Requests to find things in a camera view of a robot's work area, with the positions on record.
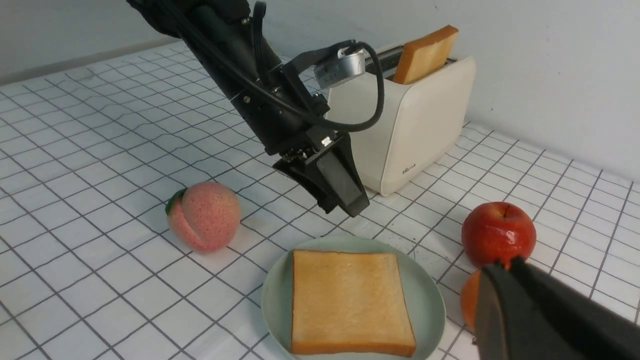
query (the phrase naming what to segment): toaster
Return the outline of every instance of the toaster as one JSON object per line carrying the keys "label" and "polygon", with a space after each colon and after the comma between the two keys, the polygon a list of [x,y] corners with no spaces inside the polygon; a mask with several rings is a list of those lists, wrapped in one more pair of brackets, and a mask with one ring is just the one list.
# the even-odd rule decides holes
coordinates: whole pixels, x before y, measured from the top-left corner
{"label": "toaster", "polygon": [[[385,77],[384,110],[369,129],[350,133],[353,159],[364,186],[390,195],[443,156],[464,124],[474,78],[473,57],[448,60],[440,70],[412,84],[391,81],[401,47],[381,49]],[[371,117],[377,100],[376,76],[366,71],[329,89],[327,118],[356,124]]]}

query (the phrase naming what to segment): black cable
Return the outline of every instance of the black cable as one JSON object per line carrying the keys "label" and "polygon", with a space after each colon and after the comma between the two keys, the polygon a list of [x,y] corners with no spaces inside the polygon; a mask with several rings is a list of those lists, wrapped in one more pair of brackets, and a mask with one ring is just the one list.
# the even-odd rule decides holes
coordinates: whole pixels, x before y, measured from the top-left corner
{"label": "black cable", "polygon": [[262,20],[266,12],[267,4],[262,1],[256,1],[253,7],[252,42],[258,76],[260,80],[262,80],[262,84],[266,87],[271,87],[269,70],[267,69],[267,64],[262,54],[262,43],[264,41],[264,37],[262,36]]}
{"label": "black cable", "polygon": [[209,43],[208,39],[200,32],[200,30],[198,30],[198,28],[190,23],[190,21],[184,16],[184,14],[176,7],[176,5],[171,0],[158,0],[158,4],[168,15],[170,15],[174,19],[176,25],[178,25],[178,27],[182,29],[182,31],[180,32],[181,35],[189,35],[192,38],[191,40],[201,48],[200,50],[203,53],[218,61],[220,63],[219,65],[229,71],[230,75],[233,78],[235,78],[250,90],[253,90],[262,100],[271,102],[281,107],[283,110],[289,111],[303,118],[304,121],[310,124],[327,127],[335,131],[363,131],[375,125],[375,123],[377,123],[380,119],[384,107],[384,79],[382,77],[382,66],[380,65],[380,61],[378,59],[378,56],[376,55],[376,51],[369,44],[366,44],[365,42],[358,43],[359,46],[361,46],[369,53],[369,56],[371,57],[373,65],[376,69],[376,83],[378,85],[378,102],[376,104],[376,111],[374,112],[373,116],[365,122],[361,122],[359,124],[342,124],[340,122],[327,120],[324,117],[315,115],[306,110],[287,104],[280,98],[274,96],[272,93],[266,91],[258,84],[254,83],[246,75],[244,75],[228,59],[226,59],[226,56],[221,53],[220,50],[212,46]]}

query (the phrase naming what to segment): green leaf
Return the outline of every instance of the green leaf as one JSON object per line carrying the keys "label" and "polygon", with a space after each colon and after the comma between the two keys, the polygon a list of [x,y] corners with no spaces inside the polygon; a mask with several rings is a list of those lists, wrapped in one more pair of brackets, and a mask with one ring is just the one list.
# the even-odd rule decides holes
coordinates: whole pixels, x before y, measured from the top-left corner
{"label": "green leaf", "polygon": [[184,188],[182,190],[178,190],[178,192],[174,193],[173,196],[171,197],[171,199],[169,199],[169,201],[167,201],[166,206],[164,207],[164,212],[167,215],[169,215],[169,213],[171,212],[171,208],[173,207],[173,204],[176,201],[180,200],[186,191],[187,191],[186,188]]}

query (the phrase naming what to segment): fake fruit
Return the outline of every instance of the fake fruit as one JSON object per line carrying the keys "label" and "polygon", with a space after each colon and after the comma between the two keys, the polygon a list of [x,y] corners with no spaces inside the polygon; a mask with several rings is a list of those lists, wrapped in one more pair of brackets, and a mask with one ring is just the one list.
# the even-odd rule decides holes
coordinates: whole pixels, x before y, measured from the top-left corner
{"label": "fake fruit", "polygon": [[478,289],[480,287],[480,270],[476,270],[462,286],[460,292],[460,307],[462,308],[462,316],[465,323],[472,332],[476,331],[476,304],[478,298]]}
{"label": "fake fruit", "polygon": [[462,224],[462,245],[476,267],[516,256],[528,259],[536,244],[536,228],[522,209],[508,202],[486,202],[471,211]]}
{"label": "fake fruit", "polygon": [[227,246],[236,235],[242,216],[233,191],[211,181],[178,191],[164,210],[169,229],[199,252]]}

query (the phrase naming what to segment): peach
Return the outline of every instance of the peach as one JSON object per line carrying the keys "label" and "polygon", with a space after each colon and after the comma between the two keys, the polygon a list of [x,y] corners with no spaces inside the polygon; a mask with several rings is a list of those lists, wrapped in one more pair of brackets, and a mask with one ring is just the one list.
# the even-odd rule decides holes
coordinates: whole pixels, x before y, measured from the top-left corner
{"label": "peach", "polygon": [[212,181],[178,191],[165,211],[169,229],[199,252],[227,246],[236,235],[242,216],[233,191]]}

